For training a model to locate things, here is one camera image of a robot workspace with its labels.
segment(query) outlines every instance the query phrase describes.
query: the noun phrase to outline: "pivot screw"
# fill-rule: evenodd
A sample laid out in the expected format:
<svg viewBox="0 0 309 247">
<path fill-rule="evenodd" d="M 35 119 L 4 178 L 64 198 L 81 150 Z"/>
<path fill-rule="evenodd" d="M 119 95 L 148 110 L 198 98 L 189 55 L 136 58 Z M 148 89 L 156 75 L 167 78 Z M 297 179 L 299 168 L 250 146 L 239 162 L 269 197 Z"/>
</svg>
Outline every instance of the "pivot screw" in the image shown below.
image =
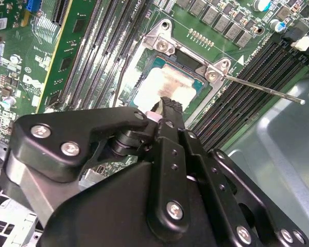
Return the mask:
<svg viewBox="0 0 309 247">
<path fill-rule="evenodd" d="M 77 156 L 80 153 L 80 149 L 75 143 L 64 143 L 61 146 L 62 152 L 67 156 Z"/>
<path fill-rule="evenodd" d="M 286 240 L 286 242 L 293 243 L 293 238 L 287 230 L 281 229 L 280 233 L 282 234 L 282 236 Z"/>
<path fill-rule="evenodd" d="M 250 244 L 252 242 L 251 235 L 247 231 L 247 229 L 243 226 L 237 226 L 237 234 L 242 242 L 245 244 Z"/>
<path fill-rule="evenodd" d="M 50 136 L 51 131 L 46 126 L 36 125 L 31 128 L 31 134 L 37 138 L 46 138 Z"/>
<path fill-rule="evenodd" d="M 304 238 L 300 233 L 298 233 L 297 231 L 293 231 L 293 234 L 302 244 L 305 244 Z"/>
<path fill-rule="evenodd" d="M 189 136 L 190 136 L 191 138 L 193 138 L 193 139 L 196 139 L 196 138 L 197 138 L 196 135 L 195 135 L 194 133 L 192 133 L 192 132 L 189 132 Z"/>
<path fill-rule="evenodd" d="M 181 207 L 175 202 L 168 202 L 166 206 L 168 214 L 175 220 L 180 220 L 183 217 Z"/>
<path fill-rule="evenodd" d="M 217 156 L 219 156 L 219 158 L 225 158 L 223 153 L 221 153 L 220 151 L 217 151 L 216 154 L 217 154 Z"/>
</svg>

